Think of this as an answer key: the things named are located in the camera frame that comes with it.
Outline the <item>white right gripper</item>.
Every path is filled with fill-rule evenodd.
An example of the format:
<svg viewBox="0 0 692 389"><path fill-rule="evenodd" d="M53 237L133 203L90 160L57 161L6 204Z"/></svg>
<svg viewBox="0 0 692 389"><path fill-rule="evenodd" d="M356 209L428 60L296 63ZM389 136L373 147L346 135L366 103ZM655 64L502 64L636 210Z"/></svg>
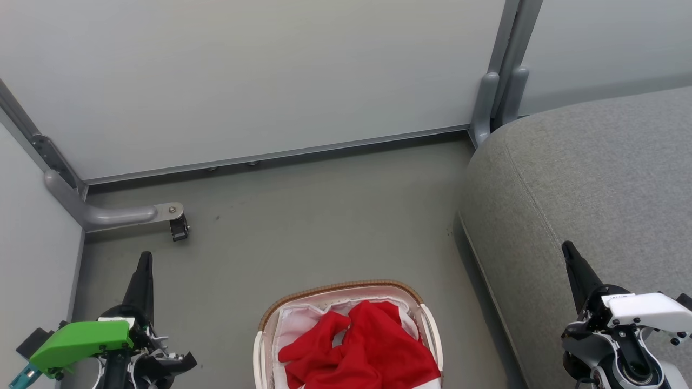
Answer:
<svg viewBox="0 0 692 389"><path fill-rule="evenodd" d="M642 330L660 330L676 338L692 334L692 305L659 292L635 294L604 285L572 241L562 244L577 321L562 335L563 346L620 346L642 343Z"/></svg>

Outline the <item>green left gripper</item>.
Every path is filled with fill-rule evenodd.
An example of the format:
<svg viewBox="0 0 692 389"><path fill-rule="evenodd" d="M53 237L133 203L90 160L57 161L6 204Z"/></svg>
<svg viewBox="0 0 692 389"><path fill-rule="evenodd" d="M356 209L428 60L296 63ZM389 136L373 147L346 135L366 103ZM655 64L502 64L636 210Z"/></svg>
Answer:
<svg viewBox="0 0 692 389"><path fill-rule="evenodd" d="M92 321L68 323L30 358L42 377L62 381L74 365L97 361L92 389L171 389L178 375L197 367L188 352L173 353L154 330L154 275L151 252L141 253L123 298Z"/></svg>

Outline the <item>grey fabric sofa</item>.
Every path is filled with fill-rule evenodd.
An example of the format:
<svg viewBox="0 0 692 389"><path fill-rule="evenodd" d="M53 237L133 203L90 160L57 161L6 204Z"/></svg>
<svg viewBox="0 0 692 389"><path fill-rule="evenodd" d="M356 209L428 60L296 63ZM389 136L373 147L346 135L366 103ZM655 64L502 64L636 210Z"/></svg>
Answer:
<svg viewBox="0 0 692 389"><path fill-rule="evenodd" d="M465 170L465 235L529 389L574 389L561 246L604 283L692 297L692 86L514 121Z"/></svg>

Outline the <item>black caster wheel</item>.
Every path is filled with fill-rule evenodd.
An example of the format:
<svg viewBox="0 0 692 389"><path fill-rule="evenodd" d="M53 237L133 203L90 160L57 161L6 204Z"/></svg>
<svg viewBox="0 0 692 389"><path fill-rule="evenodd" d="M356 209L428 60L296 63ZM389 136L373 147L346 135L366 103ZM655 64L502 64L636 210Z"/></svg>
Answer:
<svg viewBox="0 0 692 389"><path fill-rule="evenodd" d="M184 214L180 217L170 220L171 238L174 242L187 239L189 236L189 225Z"/></svg>

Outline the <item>grey metal hinge plate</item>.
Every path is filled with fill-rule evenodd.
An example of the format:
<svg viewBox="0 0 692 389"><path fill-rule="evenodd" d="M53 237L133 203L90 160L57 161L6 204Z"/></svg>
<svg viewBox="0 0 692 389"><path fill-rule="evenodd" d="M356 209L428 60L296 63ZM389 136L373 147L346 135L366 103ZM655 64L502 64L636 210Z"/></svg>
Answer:
<svg viewBox="0 0 692 389"><path fill-rule="evenodd" d="M58 172L72 188L78 188L78 180L76 180L69 163L49 136L37 133L31 137L30 142L50 169Z"/></svg>

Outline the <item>white laundry basket brown rim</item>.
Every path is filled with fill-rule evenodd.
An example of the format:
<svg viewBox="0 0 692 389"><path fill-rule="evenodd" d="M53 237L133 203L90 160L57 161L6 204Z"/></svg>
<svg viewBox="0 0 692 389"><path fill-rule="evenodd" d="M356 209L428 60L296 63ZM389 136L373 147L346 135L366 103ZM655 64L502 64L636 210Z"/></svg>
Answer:
<svg viewBox="0 0 692 389"><path fill-rule="evenodd" d="M396 280L359 280L324 285L299 291L277 300L267 308L259 321L253 344L253 378L255 389L288 389L286 374L278 371L278 352L283 343L282 322L292 308L311 308L326 312L336 308L346 314L362 301L384 302L397 305L415 323L412 335L427 347L435 358L437 368L443 372L443 347L433 314L413 288Z"/></svg>

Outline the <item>grey partition foot with bracket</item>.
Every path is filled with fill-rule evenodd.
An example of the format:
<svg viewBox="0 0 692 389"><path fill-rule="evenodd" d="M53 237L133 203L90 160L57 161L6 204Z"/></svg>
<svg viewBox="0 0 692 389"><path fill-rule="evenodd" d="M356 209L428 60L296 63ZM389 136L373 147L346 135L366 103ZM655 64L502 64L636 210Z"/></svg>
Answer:
<svg viewBox="0 0 692 389"><path fill-rule="evenodd" d="M184 214L181 203L164 203L153 206L103 209L87 204L54 170L44 173L44 184L50 194L65 208L85 232L108 231L119 227L163 223Z"/></svg>

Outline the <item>grey aluminium partition rail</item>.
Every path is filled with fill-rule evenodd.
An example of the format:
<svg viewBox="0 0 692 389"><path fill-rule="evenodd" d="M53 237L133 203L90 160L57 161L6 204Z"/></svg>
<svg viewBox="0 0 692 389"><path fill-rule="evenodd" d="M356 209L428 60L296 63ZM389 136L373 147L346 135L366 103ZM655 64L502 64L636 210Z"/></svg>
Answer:
<svg viewBox="0 0 692 389"><path fill-rule="evenodd" d="M331 145L323 145L318 147L306 147L297 150L289 150L286 152L263 153L262 155L254 155L250 157L227 158L224 160L215 160L214 162L196 163L181 165L175 167L167 167L163 169L146 170L129 174L114 175L101 177L96 179L83 179L83 183L87 186L111 184L116 182L124 182L125 180L144 179L146 177L159 177L171 174L180 174L183 172L204 170L217 168L222 166L237 165L249 162L263 162L264 160L272 160L275 158L297 157L300 155L311 155L312 153L332 152L336 150L354 149L356 147L368 147L376 144L391 144L395 142L405 141L416 138L428 138L430 136L440 136L446 133L455 133L460 131L468 131L469 124L446 126L434 130L414 131L404 133L403 135L379 136L372 139L355 140Z"/></svg>

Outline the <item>grey aluminium partition post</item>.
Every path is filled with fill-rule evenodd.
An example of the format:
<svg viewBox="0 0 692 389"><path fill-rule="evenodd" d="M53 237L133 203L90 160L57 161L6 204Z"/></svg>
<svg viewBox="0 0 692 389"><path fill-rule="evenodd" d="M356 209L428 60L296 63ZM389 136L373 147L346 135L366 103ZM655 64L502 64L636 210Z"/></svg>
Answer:
<svg viewBox="0 0 692 389"><path fill-rule="evenodd" d="M544 0L503 0L504 7L489 62L489 73L509 72L522 64Z"/></svg>

